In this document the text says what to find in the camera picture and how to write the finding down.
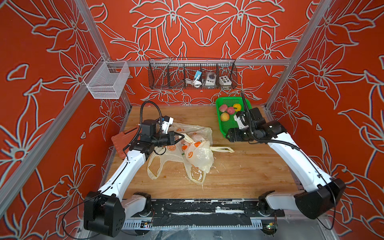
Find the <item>orange-print plastic bag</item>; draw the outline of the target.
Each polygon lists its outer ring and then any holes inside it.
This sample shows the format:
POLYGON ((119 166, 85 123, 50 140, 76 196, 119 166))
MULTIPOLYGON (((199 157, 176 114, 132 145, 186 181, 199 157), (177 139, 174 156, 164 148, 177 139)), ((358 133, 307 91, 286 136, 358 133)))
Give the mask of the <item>orange-print plastic bag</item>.
MULTIPOLYGON (((197 125, 188 125, 188 124, 181 124, 181 123, 173 123, 170 127, 170 131, 174 131, 180 134, 192 134, 193 132, 197 132, 204 135, 209 135, 210 139, 213 143, 212 138, 212 129, 210 127, 202 127, 197 125)), ((162 151, 162 155, 157 155, 156 153, 152 153, 148 159, 148 166, 147 166, 147 173, 150 179, 156 180, 165 165, 166 162, 178 162, 178 163, 184 163, 184 158, 182 155, 182 141, 178 143, 177 145, 167 146, 167 147, 160 147, 155 148, 157 152, 162 151)))

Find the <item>yellow-pink peach second row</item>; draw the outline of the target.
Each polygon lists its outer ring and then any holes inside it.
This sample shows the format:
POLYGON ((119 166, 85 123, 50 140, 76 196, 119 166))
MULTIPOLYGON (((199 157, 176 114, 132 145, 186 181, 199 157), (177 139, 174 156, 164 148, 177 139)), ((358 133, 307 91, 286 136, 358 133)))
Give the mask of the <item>yellow-pink peach second row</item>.
POLYGON ((227 122, 230 120, 230 115, 228 113, 222 113, 220 115, 221 122, 227 122))

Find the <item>pink peach second row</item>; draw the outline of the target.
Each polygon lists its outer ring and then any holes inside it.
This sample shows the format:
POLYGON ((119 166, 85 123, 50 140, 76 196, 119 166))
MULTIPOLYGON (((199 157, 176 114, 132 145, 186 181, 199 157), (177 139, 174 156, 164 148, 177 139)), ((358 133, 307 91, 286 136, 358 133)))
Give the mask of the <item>pink peach second row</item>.
POLYGON ((234 107, 228 107, 226 112, 229 114, 229 115, 234 115, 236 113, 236 110, 234 107))

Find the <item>pink peach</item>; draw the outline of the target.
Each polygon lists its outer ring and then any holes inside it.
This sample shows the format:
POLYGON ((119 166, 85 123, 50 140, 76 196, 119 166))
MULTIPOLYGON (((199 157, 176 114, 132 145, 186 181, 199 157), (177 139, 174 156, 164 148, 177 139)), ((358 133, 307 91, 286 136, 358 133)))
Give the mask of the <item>pink peach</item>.
POLYGON ((221 113, 225 113, 227 111, 227 109, 228 109, 228 106, 226 104, 222 104, 219 106, 219 111, 221 113))

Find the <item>yellow peach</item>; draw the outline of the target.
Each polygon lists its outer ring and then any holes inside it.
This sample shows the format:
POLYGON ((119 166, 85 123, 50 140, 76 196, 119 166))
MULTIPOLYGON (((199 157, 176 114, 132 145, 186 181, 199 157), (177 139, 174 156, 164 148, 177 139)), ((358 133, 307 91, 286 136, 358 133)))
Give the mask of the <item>yellow peach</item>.
POLYGON ((234 108, 235 112, 239 112, 242 110, 242 106, 240 104, 234 104, 233 108, 234 108))

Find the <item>yellow translucent plastic bag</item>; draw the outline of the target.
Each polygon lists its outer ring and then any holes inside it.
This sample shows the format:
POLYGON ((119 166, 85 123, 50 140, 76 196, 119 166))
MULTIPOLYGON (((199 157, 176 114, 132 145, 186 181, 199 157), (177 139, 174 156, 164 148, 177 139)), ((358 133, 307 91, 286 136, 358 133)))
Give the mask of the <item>yellow translucent plastic bag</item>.
POLYGON ((190 135, 183 133, 183 136, 182 155, 187 175, 196 184, 204 183, 215 161, 214 152, 235 152, 230 147, 213 147, 209 135, 193 132, 190 135))

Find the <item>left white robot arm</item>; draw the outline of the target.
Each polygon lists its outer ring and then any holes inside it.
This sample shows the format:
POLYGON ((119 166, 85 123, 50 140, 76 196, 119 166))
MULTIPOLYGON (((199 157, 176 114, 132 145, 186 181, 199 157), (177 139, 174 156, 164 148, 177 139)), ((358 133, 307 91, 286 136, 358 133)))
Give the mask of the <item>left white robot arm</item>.
POLYGON ((138 170, 156 148, 174 147, 184 136, 169 131, 174 119, 145 120, 139 135, 123 151, 126 156, 112 177, 96 192, 89 192, 84 204, 84 228, 97 234, 116 237, 125 220, 136 215, 148 216, 152 211, 151 196, 135 193, 124 200, 124 194, 138 170))

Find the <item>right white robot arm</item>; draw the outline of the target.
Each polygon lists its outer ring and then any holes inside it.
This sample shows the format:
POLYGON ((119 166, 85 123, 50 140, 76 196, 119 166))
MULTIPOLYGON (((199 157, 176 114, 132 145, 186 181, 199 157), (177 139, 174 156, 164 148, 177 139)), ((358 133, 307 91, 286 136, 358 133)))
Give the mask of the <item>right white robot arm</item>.
POLYGON ((268 217, 275 210, 291 210, 315 220, 327 211, 336 209, 346 184, 318 167, 281 123, 266 122, 257 108, 237 112, 234 119, 238 127, 228 130, 227 140, 232 143, 267 144, 285 161, 303 187, 302 192, 295 194, 269 191, 260 195, 257 209, 261 215, 268 217))

